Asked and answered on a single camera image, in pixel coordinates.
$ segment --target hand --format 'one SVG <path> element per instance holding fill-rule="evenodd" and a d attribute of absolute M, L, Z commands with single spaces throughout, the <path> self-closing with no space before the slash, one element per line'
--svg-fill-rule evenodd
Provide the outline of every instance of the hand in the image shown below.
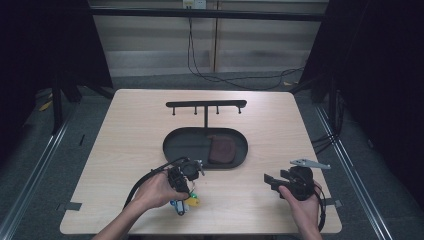
<path fill-rule="evenodd" d="M 147 179 L 137 190 L 132 205 L 136 204 L 140 209 L 162 207 L 171 200 L 183 200 L 188 198 L 187 193 L 175 191 L 168 182 L 166 170 Z"/>
<path fill-rule="evenodd" d="M 316 182 L 315 184 L 318 186 L 315 187 L 315 191 L 320 194 L 321 186 Z M 299 228 L 299 232 L 302 237 L 305 240 L 322 239 L 318 230 L 318 198 L 315 195 L 312 195 L 305 201 L 298 201 L 286 187 L 280 186 L 278 190 L 289 203 L 293 219 Z"/>

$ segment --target brown pouch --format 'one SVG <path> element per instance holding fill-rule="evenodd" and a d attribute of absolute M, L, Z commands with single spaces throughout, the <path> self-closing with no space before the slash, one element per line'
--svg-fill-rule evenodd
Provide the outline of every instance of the brown pouch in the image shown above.
<path fill-rule="evenodd" d="M 227 136 L 209 136 L 212 139 L 209 150 L 209 163 L 229 164 L 236 156 L 236 143 Z"/>

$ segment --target wooden table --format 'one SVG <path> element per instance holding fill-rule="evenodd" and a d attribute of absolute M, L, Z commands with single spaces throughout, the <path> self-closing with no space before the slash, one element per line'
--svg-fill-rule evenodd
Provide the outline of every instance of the wooden table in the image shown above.
<path fill-rule="evenodd" d="M 195 181 L 200 206 L 178 216 L 171 205 L 146 212 L 132 234 L 285 234 L 296 233 L 290 209 L 263 181 L 267 173 L 279 178 L 289 161 L 316 160 L 293 95 L 281 92 L 119 90 L 111 103 L 71 202 L 60 226 L 64 234 L 99 232 L 122 210 L 134 183 L 166 163 L 164 138 L 181 127 L 202 127 L 203 109 L 165 106 L 170 101 L 246 100 L 236 107 L 209 108 L 209 126 L 241 132 L 249 151 L 245 162 L 232 170 L 206 171 Z M 320 169 L 313 169 L 330 197 Z M 334 206 L 327 207 L 323 233 L 336 233 L 341 223 Z"/>

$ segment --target wall outlet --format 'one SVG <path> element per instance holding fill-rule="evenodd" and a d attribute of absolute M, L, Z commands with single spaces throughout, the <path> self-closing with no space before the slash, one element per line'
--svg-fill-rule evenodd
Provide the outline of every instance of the wall outlet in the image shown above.
<path fill-rule="evenodd" d="M 194 0 L 183 0 L 183 9 L 194 9 Z"/>
<path fill-rule="evenodd" d="M 194 0 L 195 9 L 206 9 L 206 0 Z"/>

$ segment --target gray tool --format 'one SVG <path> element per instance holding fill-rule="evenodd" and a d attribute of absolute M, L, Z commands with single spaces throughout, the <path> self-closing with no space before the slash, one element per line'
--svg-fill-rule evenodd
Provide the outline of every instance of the gray tool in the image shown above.
<path fill-rule="evenodd" d="M 292 160 L 290 161 L 290 163 L 293 165 L 301 166 L 301 167 L 331 169 L 330 165 L 325 165 L 325 164 L 308 160 L 308 159 Z"/>

